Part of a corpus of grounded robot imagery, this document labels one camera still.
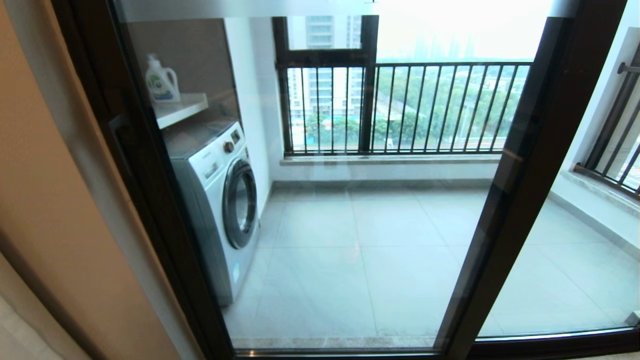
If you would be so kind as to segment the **dark brown door handle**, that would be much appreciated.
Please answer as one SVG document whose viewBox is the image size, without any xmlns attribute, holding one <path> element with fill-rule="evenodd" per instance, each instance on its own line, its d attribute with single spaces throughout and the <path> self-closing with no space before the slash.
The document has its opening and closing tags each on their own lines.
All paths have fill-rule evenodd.
<svg viewBox="0 0 640 360">
<path fill-rule="evenodd" d="M 109 130 L 114 139 L 119 156 L 122 159 L 125 175 L 127 177 L 133 177 L 130 159 L 128 157 L 128 147 L 131 145 L 134 137 L 131 132 L 130 121 L 126 114 L 119 114 L 110 120 Z"/>
</svg>

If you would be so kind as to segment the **long stone window sill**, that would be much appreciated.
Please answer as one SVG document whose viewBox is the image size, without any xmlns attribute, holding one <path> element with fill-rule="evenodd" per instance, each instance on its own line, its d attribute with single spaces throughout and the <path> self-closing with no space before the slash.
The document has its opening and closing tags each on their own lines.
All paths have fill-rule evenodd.
<svg viewBox="0 0 640 360">
<path fill-rule="evenodd" d="M 391 166 L 419 164 L 497 164 L 500 153 L 400 154 L 400 155 L 336 155 L 291 156 L 279 160 L 280 166 Z"/>
</svg>

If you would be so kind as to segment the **white front-load washing machine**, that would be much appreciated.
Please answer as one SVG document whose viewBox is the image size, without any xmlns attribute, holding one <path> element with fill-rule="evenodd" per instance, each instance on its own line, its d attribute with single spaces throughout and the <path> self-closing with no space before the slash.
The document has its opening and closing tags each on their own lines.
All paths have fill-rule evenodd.
<svg viewBox="0 0 640 360">
<path fill-rule="evenodd" d="M 237 299 L 258 243 L 258 187 L 238 120 L 163 130 L 174 175 L 217 303 Z"/>
</svg>

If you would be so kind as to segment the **long black balcony railing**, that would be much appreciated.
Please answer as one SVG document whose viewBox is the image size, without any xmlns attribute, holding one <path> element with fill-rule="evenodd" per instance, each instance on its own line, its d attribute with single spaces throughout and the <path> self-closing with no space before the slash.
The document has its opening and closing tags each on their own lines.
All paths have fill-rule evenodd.
<svg viewBox="0 0 640 360">
<path fill-rule="evenodd" d="M 521 61 L 379 63 L 370 153 L 498 154 L 528 82 Z"/>
</svg>

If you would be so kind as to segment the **white detergent bottle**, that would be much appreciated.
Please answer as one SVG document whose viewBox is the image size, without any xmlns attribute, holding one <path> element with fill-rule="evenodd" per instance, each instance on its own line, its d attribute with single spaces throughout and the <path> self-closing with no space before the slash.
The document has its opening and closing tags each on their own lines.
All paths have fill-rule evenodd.
<svg viewBox="0 0 640 360">
<path fill-rule="evenodd" d="M 144 80 L 153 104 L 173 104 L 181 102 L 181 94 L 176 72 L 163 67 L 157 54 L 147 54 L 147 69 Z"/>
</svg>

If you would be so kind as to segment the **short stone window sill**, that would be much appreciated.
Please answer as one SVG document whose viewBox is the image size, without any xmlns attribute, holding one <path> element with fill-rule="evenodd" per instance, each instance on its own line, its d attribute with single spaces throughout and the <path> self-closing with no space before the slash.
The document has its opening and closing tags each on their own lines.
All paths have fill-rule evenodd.
<svg viewBox="0 0 640 360">
<path fill-rule="evenodd" d="M 605 200 L 630 215 L 640 217 L 640 200 L 632 198 L 630 194 L 611 186 L 608 182 L 601 182 L 596 178 L 573 171 L 560 171 L 558 178 L 570 182 L 573 186 Z"/>
</svg>

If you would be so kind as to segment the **dark brown fixed glass door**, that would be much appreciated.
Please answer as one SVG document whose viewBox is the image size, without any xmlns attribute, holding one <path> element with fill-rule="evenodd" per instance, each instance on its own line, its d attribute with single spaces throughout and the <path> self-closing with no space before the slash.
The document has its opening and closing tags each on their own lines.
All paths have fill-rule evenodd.
<svg viewBox="0 0 640 360">
<path fill-rule="evenodd" d="M 640 330 L 479 338 L 592 98 L 627 0 L 551 0 L 521 100 L 435 340 L 445 360 L 552 360 L 640 350 Z"/>
</svg>

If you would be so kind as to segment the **white wall shelf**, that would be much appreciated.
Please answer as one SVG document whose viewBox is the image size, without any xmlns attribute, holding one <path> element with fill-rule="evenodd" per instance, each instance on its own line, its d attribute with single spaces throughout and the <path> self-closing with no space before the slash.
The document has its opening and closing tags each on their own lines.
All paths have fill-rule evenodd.
<svg viewBox="0 0 640 360">
<path fill-rule="evenodd" d="M 152 109 L 160 130 L 179 123 L 188 117 L 208 109 L 209 103 L 205 93 L 181 94 L 180 102 L 153 104 Z"/>
</svg>

